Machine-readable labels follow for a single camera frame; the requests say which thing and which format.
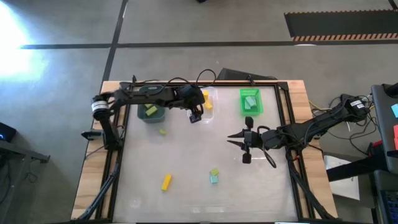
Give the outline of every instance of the green bowl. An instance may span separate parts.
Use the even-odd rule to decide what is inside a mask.
[[[263,112],[262,110],[262,100],[261,93],[259,89],[251,88],[251,89],[240,89],[241,92],[241,111],[243,115],[259,115]],[[253,106],[250,109],[246,109],[244,107],[244,101],[247,96],[253,96],[256,99],[256,106]]]

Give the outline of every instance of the concrete floor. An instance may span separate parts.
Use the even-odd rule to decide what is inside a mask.
[[[100,90],[109,49],[15,50],[21,44],[111,43],[121,0],[0,1],[0,121],[15,127],[15,142],[50,154],[32,165],[35,184],[22,188],[8,223],[70,218],[90,128],[90,98]],[[283,12],[389,9],[386,0],[130,0],[120,43],[290,40]],[[342,93],[367,95],[373,84],[395,83],[398,45],[117,49],[110,80],[180,76],[223,67],[305,80],[319,106]],[[344,125],[332,131],[348,136]],[[358,139],[365,148],[378,133]],[[325,135],[325,152],[361,157],[348,142]],[[335,198],[339,216],[371,222],[366,178],[361,202]]]

